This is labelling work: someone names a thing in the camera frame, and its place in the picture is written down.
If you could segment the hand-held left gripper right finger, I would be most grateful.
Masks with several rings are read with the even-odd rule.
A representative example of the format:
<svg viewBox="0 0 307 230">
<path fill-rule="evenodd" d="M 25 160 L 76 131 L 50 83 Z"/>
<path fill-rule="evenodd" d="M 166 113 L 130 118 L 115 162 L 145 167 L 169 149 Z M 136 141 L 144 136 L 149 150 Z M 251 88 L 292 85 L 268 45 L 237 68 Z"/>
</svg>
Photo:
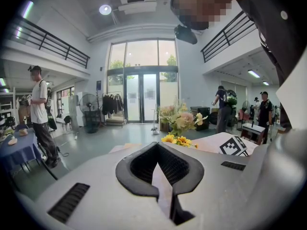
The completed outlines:
<svg viewBox="0 0 307 230">
<path fill-rule="evenodd" d="M 169 218 L 182 224 L 216 201 L 237 179 L 249 157 L 223 155 L 157 144 L 157 162 L 171 185 Z"/>
</svg>

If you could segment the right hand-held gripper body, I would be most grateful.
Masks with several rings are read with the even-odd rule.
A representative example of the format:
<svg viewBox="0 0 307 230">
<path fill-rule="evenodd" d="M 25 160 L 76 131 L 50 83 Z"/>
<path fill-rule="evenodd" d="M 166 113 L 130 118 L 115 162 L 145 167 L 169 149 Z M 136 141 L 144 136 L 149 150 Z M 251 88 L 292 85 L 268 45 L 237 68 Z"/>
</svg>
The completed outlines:
<svg viewBox="0 0 307 230">
<path fill-rule="evenodd" d="M 222 154 L 247 156 L 247 146 L 244 144 L 243 140 L 239 136 L 233 136 L 228 141 L 220 146 Z"/>
</svg>

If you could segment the table with pink checkered cloth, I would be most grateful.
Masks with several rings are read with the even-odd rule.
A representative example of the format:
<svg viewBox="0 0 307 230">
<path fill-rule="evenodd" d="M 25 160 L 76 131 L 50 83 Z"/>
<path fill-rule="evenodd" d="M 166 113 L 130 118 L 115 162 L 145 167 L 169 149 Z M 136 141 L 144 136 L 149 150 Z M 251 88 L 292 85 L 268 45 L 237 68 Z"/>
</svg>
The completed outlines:
<svg viewBox="0 0 307 230">
<path fill-rule="evenodd" d="M 211 135 L 204 138 L 195 139 L 192 141 L 193 144 L 198 145 L 198 150 L 212 152 L 212 153 L 221 153 L 219 146 L 224 142 L 231 138 L 231 134 L 229 133 L 220 133 Z M 252 141 L 248 141 L 244 138 L 243 142 L 245 143 L 247 150 L 246 152 L 251 155 L 253 150 L 258 146 L 256 143 Z M 115 146 L 109 153 L 117 152 L 120 150 L 124 150 L 131 147 L 140 146 L 141 144 L 132 144 L 126 143 L 125 145 L 117 145 Z M 163 174 L 159 165 L 156 165 L 153 171 L 153 180 L 152 185 L 159 189 L 159 199 L 158 205 L 162 212 L 169 218 L 170 210 L 171 210 L 171 200 L 172 200 L 172 186 L 168 182 L 167 178 Z"/>
</svg>

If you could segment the small white table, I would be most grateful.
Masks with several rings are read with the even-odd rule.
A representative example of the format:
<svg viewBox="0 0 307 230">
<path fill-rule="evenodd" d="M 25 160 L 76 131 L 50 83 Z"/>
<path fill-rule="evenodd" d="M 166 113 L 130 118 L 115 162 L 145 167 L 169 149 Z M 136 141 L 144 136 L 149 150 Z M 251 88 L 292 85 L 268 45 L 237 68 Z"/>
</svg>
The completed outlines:
<svg viewBox="0 0 307 230">
<path fill-rule="evenodd" d="M 263 140 L 265 128 L 251 124 L 251 123 L 244 123 L 242 125 L 241 130 L 241 138 L 246 138 L 251 142 L 254 142 L 257 145 L 260 145 Z"/>
</svg>

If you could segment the black standing fan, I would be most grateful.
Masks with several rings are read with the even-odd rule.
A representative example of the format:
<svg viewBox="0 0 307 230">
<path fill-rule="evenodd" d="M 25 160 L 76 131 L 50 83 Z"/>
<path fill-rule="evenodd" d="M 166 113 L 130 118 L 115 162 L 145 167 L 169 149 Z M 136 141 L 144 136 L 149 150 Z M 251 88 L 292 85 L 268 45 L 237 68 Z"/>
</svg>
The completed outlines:
<svg viewBox="0 0 307 230">
<path fill-rule="evenodd" d="M 248 121 L 250 119 L 251 107 L 248 101 L 244 101 L 240 109 L 241 120 Z"/>
<path fill-rule="evenodd" d="M 84 125 L 85 125 L 85 117 L 84 117 L 85 111 L 96 111 L 96 110 L 98 110 L 100 112 L 98 99 L 93 94 L 89 94 L 89 93 L 84 94 L 79 101 L 79 106 L 80 106 L 80 110 L 83 113 Z"/>
</svg>

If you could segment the black equipment box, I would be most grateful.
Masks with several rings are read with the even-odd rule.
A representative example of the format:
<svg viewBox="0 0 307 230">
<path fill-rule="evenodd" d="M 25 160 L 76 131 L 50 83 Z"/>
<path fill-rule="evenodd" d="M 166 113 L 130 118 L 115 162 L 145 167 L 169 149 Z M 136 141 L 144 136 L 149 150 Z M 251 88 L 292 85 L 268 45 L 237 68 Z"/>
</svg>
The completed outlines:
<svg viewBox="0 0 307 230">
<path fill-rule="evenodd" d="M 206 130 L 209 128 L 209 107 L 195 106 L 191 107 L 190 111 L 194 116 L 194 126 L 196 131 Z"/>
</svg>

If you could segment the green black backpack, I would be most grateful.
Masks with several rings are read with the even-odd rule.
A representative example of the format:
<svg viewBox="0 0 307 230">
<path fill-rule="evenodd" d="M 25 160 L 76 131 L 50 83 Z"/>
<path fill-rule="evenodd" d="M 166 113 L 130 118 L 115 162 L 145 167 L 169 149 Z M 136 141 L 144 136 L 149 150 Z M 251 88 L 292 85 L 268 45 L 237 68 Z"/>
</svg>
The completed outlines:
<svg viewBox="0 0 307 230">
<path fill-rule="evenodd" d="M 237 105 L 237 95 L 233 90 L 226 91 L 226 101 L 225 102 L 230 106 Z"/>
</svg>

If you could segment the flower bouquet in white vase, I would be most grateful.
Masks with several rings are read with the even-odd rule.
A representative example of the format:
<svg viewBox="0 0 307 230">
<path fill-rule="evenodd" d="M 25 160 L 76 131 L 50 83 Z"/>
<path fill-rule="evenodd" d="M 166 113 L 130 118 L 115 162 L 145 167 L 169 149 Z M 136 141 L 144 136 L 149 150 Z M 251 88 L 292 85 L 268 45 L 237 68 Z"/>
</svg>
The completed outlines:
<svg viewBox="0 0 307 230">
<path fill-rule="evenodd" d="M 201 113 L 194 115 L 188 111 L 186 103 L 180 102 L 177 98 L 174 98 L 172 105 L 159 107 L 158 114 L 161 122 L 168 124 L 171 128 L 168 134 L 161 138 L 162 142 L 172 143 L 186 148 L 198 148 L 198 145 L 183 136 L 183 133 L 189 130 L 195 130 L 198 126 L 203 125 L 208 116 L 203 116 Z"/>
</svg>

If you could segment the black mesh crate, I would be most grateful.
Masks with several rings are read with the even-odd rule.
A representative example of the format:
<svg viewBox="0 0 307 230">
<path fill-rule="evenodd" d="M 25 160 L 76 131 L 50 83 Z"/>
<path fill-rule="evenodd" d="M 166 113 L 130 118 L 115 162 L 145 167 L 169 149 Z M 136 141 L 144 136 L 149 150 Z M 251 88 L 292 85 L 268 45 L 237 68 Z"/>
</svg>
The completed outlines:
<svg viewBox="0 0 307 230">
<path fill-rule="evenodd" d="M 84 112 L 85 117 L 85 126 L 84 129 L 86 133 L 96 133 L 99 129 L 101 117 L 100 112 L 98 110 L 96 111 L 85 111 Z"/>
</svg>

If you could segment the tall white cabinet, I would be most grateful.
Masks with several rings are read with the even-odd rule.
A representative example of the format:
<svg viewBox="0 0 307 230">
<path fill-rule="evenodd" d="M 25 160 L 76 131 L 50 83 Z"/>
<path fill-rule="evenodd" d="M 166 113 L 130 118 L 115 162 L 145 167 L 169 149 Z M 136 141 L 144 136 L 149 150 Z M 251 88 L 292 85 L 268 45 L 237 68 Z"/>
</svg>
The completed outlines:
<svg viewBox="0 0 307 230">
<path fill-rule="evenodd" d="M 73 129 L 84 126 L 83 113 L 80 110 L 78 95 L 69 97 L 69 115 Z"/>
</svg>

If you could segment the black mezzanine railing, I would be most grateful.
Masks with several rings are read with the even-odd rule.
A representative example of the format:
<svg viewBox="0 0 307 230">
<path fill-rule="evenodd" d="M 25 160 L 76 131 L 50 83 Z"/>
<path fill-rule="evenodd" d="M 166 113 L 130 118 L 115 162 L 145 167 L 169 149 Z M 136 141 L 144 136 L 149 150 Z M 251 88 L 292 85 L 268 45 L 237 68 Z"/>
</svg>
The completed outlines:
<svg viewBox="0 0 307 230">
<path fill-rule="evenodd" d="M 204 63 L 256 29 L 254 22 L 241 11 L 201 50 Z"/>
<path fill-rule="evenodd" d="M 33 22 L 16 16 L 6 27 L 5 38 L 87 68 L 90 57 Z"/>
</svg>

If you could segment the glass entrance door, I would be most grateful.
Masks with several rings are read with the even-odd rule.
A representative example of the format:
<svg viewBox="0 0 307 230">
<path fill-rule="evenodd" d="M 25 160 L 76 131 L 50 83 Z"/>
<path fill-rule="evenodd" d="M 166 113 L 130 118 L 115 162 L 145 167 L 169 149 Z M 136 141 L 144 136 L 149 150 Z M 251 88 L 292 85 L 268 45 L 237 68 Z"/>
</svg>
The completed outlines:
<svg viewBox="0 0 307 230">
<path fill-rule="evenodd" d="M 173 40 L 149 39 L 112 44 L 106 92 L 122 103 L 128 123 L 157 121 L 157 108 L 179 96 L 177 48 Z"/>
</svg>

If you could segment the white ceiling pipes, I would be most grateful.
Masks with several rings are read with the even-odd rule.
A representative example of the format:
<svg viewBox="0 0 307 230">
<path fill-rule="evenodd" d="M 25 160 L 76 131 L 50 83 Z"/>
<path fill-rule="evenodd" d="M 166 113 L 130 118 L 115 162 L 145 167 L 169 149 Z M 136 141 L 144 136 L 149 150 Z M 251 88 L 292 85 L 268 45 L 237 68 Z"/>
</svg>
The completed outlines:
<svg viewBox="0 0 307 230">
<path fill-rule="evenodd" d="M 127 28 L 125 30 L 107 31 L 87 38 L 93 43 L 99 40 L 107 40 L 114 37 L 140 35 L 140 34 L 173 34 L 174 28 Z"/>
</svg>

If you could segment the white ceiling air conditioner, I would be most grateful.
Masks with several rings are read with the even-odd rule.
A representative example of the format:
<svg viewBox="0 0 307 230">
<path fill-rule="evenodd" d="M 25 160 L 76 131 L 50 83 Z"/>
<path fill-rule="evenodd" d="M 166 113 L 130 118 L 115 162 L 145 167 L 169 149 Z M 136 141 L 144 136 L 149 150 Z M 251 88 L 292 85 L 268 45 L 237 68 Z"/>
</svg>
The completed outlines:
<svg viewBox="0 0 307 230">
<path fill-rule="evenodd" d="M 128 14 L 136 14 L 142 12 L 155 12 L 156 0 L 120 0 L 121 5 L 118 6 L 120 12 Z"/>
</svg>

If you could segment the round ceiling light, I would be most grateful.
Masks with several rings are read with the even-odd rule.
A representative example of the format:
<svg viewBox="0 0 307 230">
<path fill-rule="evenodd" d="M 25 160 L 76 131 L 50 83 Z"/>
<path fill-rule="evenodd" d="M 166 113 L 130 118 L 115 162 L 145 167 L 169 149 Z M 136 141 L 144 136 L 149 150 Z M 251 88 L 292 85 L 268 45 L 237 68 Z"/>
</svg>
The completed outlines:
<svg viewBox="0 0 307 230">
<path fill-rule="evenodd" d="M 109 15 L 112 12 L 112 8 L 111 8 L 111 6 L 104 4 L 104 5 L 100 6 L 99 12 L 102 15 Z"/>
</svg>

